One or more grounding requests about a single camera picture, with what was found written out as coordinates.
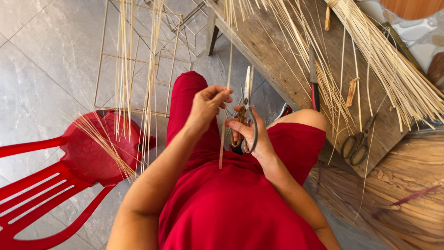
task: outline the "grey tile floor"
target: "grey tile floor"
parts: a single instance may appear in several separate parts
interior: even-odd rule
[[[186,15],[196,4],[192,0],[168,0],[166,4],[175,12]],[[91,111],[95,81],[97,78],[99,49],[103,28],[106,0],[15,0],[0,1],[0,146],[30,141],[41,141],[59,136],[70,122],[65,115]],[[117,33],[115,22],[118,9],[109,6],[105,52],[114,52]],[[187,24],[190,31],[197,31],[206,23],[205,9],[197,12]],[[135,29],[140,35],[149,35],[151,21],[146,12],[138,10]],[[200,53],[205,48],[205,29],[194,38],[195,51],[191,55],[192,64],[175,64],[173,80],[182,72],[195,70],[202,74],[209,85],[226,85],[230,60],[230,42],[221,35],[215,45],[214,54]],[[161,37],[171,40],[174,36],[162,27]],[[166,48],[171,44],[162,43]],[[141,56],[148,47],[141,47]],[[179,58],[188,58],[188,50],[179,46]],[[97,104],[114,105],[114,65],[115,60],[103,60]],[[241,97],[245,82],[248,60],[233,49],[231,86],[234,96]],[[133,105],[142,107],[147,79],[147,66],[136,65]],[[159,68],[159,78],[169,77],[171,62]],[[156,86],[157,106],[166,108],[168,88]],[[259,114],[271,121],[278,115],[284,101],[258,73],[254,75],[253,103]],[[233,113],[234,104],[228,111]],[[150,151],[155,159],[165,148],[166,125],[168,119],[157,119],[158,147]],[[140,124],[140,115],[133,119]],[[222,115],[218,116],[219,124]],[[151,134],[156,132],[153,126]],[[64,152],[58,148],[24,153],[0,158],[0,187],[15,182],[57,162]],[[114,216],[130,184],[119,183],[97,207],[82,228],[70,239],[54,249],[104,250],[107,245]],[[43,238],[60,232],[70,225],[102,190],[95,185],[63,202],[48,214],[20,232],[16,238]]]

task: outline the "red clothing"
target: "red clothing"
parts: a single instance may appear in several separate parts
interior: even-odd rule
[[[185,124],[195,93],[206,87],[194,71],[176,79],[167,145]],[[304,184],[325,132],[279,123],[268,129],[268,135],[292,176]],[[219,169],[219,147],[214,118],[160,215],[160,249],[325,249],[310,225],[277,194],[251,154],[225,151]]]

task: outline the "bench leg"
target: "bench leg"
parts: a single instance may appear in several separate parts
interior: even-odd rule
[[[219,28],[216,26],[216,14],[210,10],[208,13],[208,20],[206,23],[206,54],[211,56],[213,54],[214,44],[219,34]]]

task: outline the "gold wire frame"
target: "gold wire frame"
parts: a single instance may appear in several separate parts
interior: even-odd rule
[[[193,54],[194,57],[198,57],[200,54],[202,54],[202,52],[205,51],[205,48],[204,48],[203,50],[201,50],[199,53],[197,52],[196,36],[197,36],[197,34],[198,34],[199,32],[201,32],[201,31],[203,30],[203,28],[206,26],[206,22],[205,22],[205,24],[204,24],[201,28],[199,28],[196,32],[194,32],[191,28],[188,27],[188,25],[186,24],[186,21],[189,20],[190,18],[192,18],[192,17],[193,17],[196,13],[198,13],[198,12],[201,12],[201,13],[202,13],[203,15],[205,15],[206,17],[208,17],[208,15],[203,11],[204,8],[206,8],[205,1],[202,1],[202,2],[200,2],[199,4],[196,3],[194,0],[192,0],[192,1],[193,1],[193,3],[196,5],[196,7],[195,7],[190,13],[188,13],[188,14],[183,18],[183,22],[182,22],[180,25],[176,25],[176,24],[174,24],[174,22],[173,22],[174,26],[171,26],[171,23],[170,23],[170,20],[169,20],[169,19],[167,19],[167,23],[166,23],[166,24],[164,23],[164,24],[167,25],[168,28],[169,28],[169,29],[171,30],[171,32],[173,32],[173,33],[176,32],[177,28],[180,29],[180,26],[183,25],[183,26],[184,26],[183,32],[184,32],[185,34],[183,34],[182,31],[179,31],[179,32],[180,32],[180,34],[181,34],[182,36],[185,37],[185,39],[186,39],[186,43],[187,43],[187,44],[189,43],[189,44],[193,47],[193,49],[194,49],[194,51],[193,51],[193,50],[191,50],[191,49],[188,47],[188,51],[191,52],[191,54]],[[170,12],[172,12],[172,10],[171,10],[166,4],[164,4],[164,7],[166,7]],[[193,37],[194,37],[194,44],[193,44],[193,42],[191,42],[190,40],[188,40],[188,38],[187,38],[187,36],[186,36],[186,29],[188,29],[188,30],[193,34]]]
[[[94,107],[101,108],[101,109],[113,109],[113,110],[116,110],[116,107],[106,107],[106,106],[100,106],[100,105],[96,104],[97,92],[98,92],[98,89],[99,89],[100,71],[101,71],[101,68],[102,68],[103,56],[111,56],[111,57],[122,58],[121,56],[117,56],[117,55],[113,55],[113,54],[108,54],[108,53],[103,53],[103,46],[104,46],[104,42],[105,42],[105,31],[106,31],[107,17],[108,17],[108,5],[109,5],[109,3],[111,1],[120,2],[119,0],[107,0],[106,7],[105,7],[105,17],[104,17],[104,20],[103,20],[102,43],[101,43],[101,46],[100,46],[99,70],[98,70],[98,73],[97,73],[97,81],[96,81],[95,94],[94,94]],[[144,6],[144,5],[134,4],[132,2],[125,2],[125,4],[129,4],[129,5],[138,6],[138,7],[142,7],[142,8],[145,8],[145,9],[153,10],[153,8],[149,7],[148,5]],[[172,87],[171,83],[173,81],[172,77],[173,77],[174,63],[175,63],[176,60],[177,61],[181,61],[181,62],[189,63],[190,64],[189,70],[191,70],[191,55],[189,55],[190,56],[189,60],[185,60],[185,59],[181,59],[181,58],[177,58],[176,57],[176,52],[177,52],[177,46],[178,45],[185,46],[187,48],[187,50],[190,52],[189,46],[188,46],[188,41],[189,40],[187,39],[187,36],[186,36],[186,30],[184,29],[183,30],[184,33],[182,34],[182,32],[180,31],[180,28],[177,28],[177,27],[180,27],[182,24],[185,25],[184,21],[183,21],[182,14],[177,14],[177,13],[173,13],[171,11],[166,11],[165,8],[163,8],[163,10],[161,11],[161,14],[163,14],[166,17],[166,19],[168,20],[168,23],[170,23],[170,20],[171,20],[171,22],[173,22],[173,19],[169,15],[167,15],[167,14],[171,14],[171,15],[174,15],[175,17],[177,17],[177,19],[178,19],[178,26],[176,26],[176,29],[175,29],[175,32],[174,32],[175,38],[173,37],[171,40],[158,39],[158,41],[167,42],[167,45],[173,43],[174,44],[174,49],[167,49],[167,48],[165,48],[167,45],[162,46],[162,48],[159,50],[158,53],[156,53],[156,55],[154,57],[155,60],[157,59],[157,63],[155,64],[157,66],[157,69],[156,69],[156,82],[155,82],[155,84],[163,85],[163,86],[168,87],[168,94],[167,94],[167,99],[166,99],[166,109],[165,109],[165,112],[151,111],[151,114],[155,114],[155,115],[158,115],[158,116],[169,117],[170,114],[168,113],[168,107],[169,107],[170,92],[171,92],[171,87]],[[186,43],[178,42],[179,41],[179,33],[184,35]],[[139,51],[139,43],[140,43],[140,40],[141,40],[142,37],[151,39],[150,36],[142,36],[142,35],[138,36],[135,56],[133,58],[133,55],[131,55],[130,58],[127,58],[127,60],[131,60],[131,63],[132,62],[134,62],[134,64],[136,62],[147,63],[147,64],[149,63],[149,61],[143,61],[143,60],[138,60],[137,59],[137,55],[138,55],[138,51]],[[162,51],[170,52],[170,53],[173,54],[173,56],[162,55]],[[167,59],[171,59],[172,60],[171,73],[170,73],[170,78],[168,80],[166,80],[166,79],[159,79],[159,77],[158,77],[160,58],[167,58]],[[135,67],[133,67],[133,72],[132,72],[133,78],[134,78],[134,75],[135,75]],[[143,110],[143,109],[133,109],[133,108],[131,108],[131,110],[128,110],[128,108],[126,108],[125,111],[126,112],[131,111],[131,112],[136,112],[136,113],[143,113],[145,110]]]

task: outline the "metal wire frame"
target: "metal wire frame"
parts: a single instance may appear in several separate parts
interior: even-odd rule
[[[105,17],[104,17],[104,20],[103,20],[102,43],[101,43],[101,46],[100,46],[99,71],[98,71],[98,73],[97,73],[97,81],[96,81],[95,94],[94,94],[94,107],[96,107],[96,108],[102,108],[102,109],[114,109],[114,110],[116,110],[115,107],[105,107],[105,106],[99,106],[99,105],[96,104],[96,101],[97,101],[97,92],[98,92],[98,89],[99,89],[100,71],[101,71],[101,68],[102,68],[102,58],[103,58],[103,56],[111,56],[111,57],[122,58],[121,56],[112,55],[112,54],[108,54],[108,53],[103,53],[103,46],[104,46],[104,41],[105,41],[105,31],[106,31],[106,24],[107,24],[107,16],[108,16],[108,5],[109,5],[109,2],[110,2],[110,1],[116,1],[116,2],[119,2],[118,0],[108,0],[108,1],[107,1],[107,4],[106,4],[106,7],[105,7]],[[130,4],[130,5],[134,5],[134,6],[138,6],[138,7],[142,7],[142,8],[146,8],[146,9],[153,10],[153,8],[151,8],[151,7],[147,6],[147,5],[139,5],[139,4],[134,4],[134,3],[132,3],[132,2],[131,2],[131,3],[129,3],[129,2],[124,2],[124,3],[125,3],[125,4]],[[173,13],[173,12],[165,11],[164,8],[163,8],[163,10],[161,11],[161,14],[164,14],[164,15],[167,17],[167,19],[168,19],[168,18],[170,18],[170,17],[169,17],[168,15],[166,15],[167,13],[176,16],[176,17],[178,18],[178,24],[183,23],[182,14],[176,14],[176,13]],[[136,45],[135,57],[132,58],[133,55],[131,55],[130,58],[127,58],[127,60],[131,60],[131,63],[134,62],[134,67],[132,67],[132,68],[133,68],[133,72],[132,72],[132,76],[133,76],[133,77],[131,78],[131,81],[133,81],[133,78],[134,78],[134,75],[135,75],[135,63],[136,63],[136,62],[141,62],[141,63],[146,63],[146,64],[149,63],[149,61],[143,61],[143,60],[138,60],[138,59],[137,59],[137,55],[138,55],[138,51],[139,51],[139,44],[140,44],[140,40],[142,39],[142,37],[145,37],[145,38],[149,38],[149,39],[151,39],[151,37],[149,37],[149,36],[142,36],[142,35],[139,35],[139,36],[138,36],[138,39],[137,39],[137,45]],[[157,84],[157,85],[167,86],[167,87],[168,87],[168,95],[167,95],[167,99],[166,99],[166,109],[165,109],[165,112],[151,111],[151,114],[155,114],[155,115],[159,115],[159,116],[164,116],[164,117],[169,117],[169,116],[170,116],[170,115],[168,114],[168,107],[169,107],[169,102],[170,102],[170,92],[171,92],[171,87],[172,87],[172,86],[171,86],[171,83],[172,83],[172,77],[173,77],[173,70],[174,70],[174,63],[175,63],[175,61],[178,60],[178,61],[182,61],[182,62],[187,62],[187,63],[190,64],[190,69],[191,69],[191,55],[190,55],[190,60],[185,60],[185,59],[176,58],[177,45],[185,46],[185,47],[187,47],[187,49],[188,49],[188,51],[189,51],[188,44],[185,44],[185,43],[182,43],[182,42],[179,43],[179,42],[178,42],[178,37],[179,37],[179,30],[177,29],[177,32],[176,32],[176,39],[175,39],[174,42],[172,41],[173,39],[171,39],[171,40],[158,39],[159,41],[167,42],[167,44],[164,45],[163,48],[160,49],[160,51],[159,51],[158,53],[156,53],[156,55],[155,55],[155,57],[154,57],[155,60],[156,60],[156,58],[158,58],[157,63],[155,63],[155,65],[157,66],[157,69],[156,69],[156,81],[165,82],[165,83],[155,82],[155,84]],[[165,48],[165,47],[166,47],[168,44],[170,44],[170,43],[173,43],[173,44],[174,44],[174,50],[166,49],[166,48]],[[169,53],[172,54],[172,57],[162,55],[162,51],[168,51]],[[161,57],[162,57],[162,58],[167,58],[167,59],[172,59],[170,78],[169,78],[168,80],[159,79],[159,77],[158,77],[158,74],[159,74],[159,64],[160,64],[160,58],[161,58]],[[128,108],[126,108],[126,109],[125,109],[125,112],[128,112],[128,111],[136,112],[136,113],[143,113],[143,112],[144,112],[143,109],[133,109],[133,108],[131,108],[130,110],[128,110]]]
[[[185,22],[186,22],[187,20],[189,20],[192,16],[194,16],[195,13],[197,13],[198,11],[202,12],[206,17],[208,17],[208,16],[207,16],[207,14],[203,11],[204,8],[206,7],[206,4],[205,4],[204,1],[200,2],[199,4],[196,3],[194,0],[192,0],[192,1],[193,1],[193,3],[196,5],[196,7],[195,7],[190,13],[188,13],[188,14],[183,18],[183,22],[182,22],[182,23],[175,24],[174,21],[173,21],[169,16],[168,16],[167,19],[166,19],[166,23],[165,23],[164,21],[162,21],[162,22],[163,22],[163,24],[165,24],[165,25],[170,29],[170,31],[173,32],[173,33],[175,33],[175,32],[177,31],[177,29],[179,29],[179,30],[180,30],[180,31],[179,31],[180,34],[181,34],[182,36],[185,37],[186,43],[187,43],[187,44],[190,43],[189,45],[191,45],[191,46],[194,48],[194,51],[192,51],[192,50],[190,49],[190,47],[188,46],[188,51],[189,51],[191,54],[193,54],[194,57],[198,57],[200,54],[202,54],[202,52],[205,51],[205,48],[204,48],[202,51],[200,51],[199,53],[197,53],[196,36],[197,36],[197,34],[198,34],[199,32],[201,32],[201,31],[203,30],[203,28],[206,26],[206,23],[205,23],[205,24],[204,24],[204,25],[203,25],[203,26],[202,26],[202,27],[201,27],[201,28],[195,33],[195,32],[193,32],[192,29],[190,29],[190,28],[188,27],[188,25],[187,25]],[[172,12],[172,10],[168,7],[168,5],[164,4],[163,6],[166,7],[166,8],[169,10],[168,12]],[[188,29],[191,33],[193,33],[194,43],[191,42],[191,41],[187,38],[187,36],[186,36],[186,29]]]

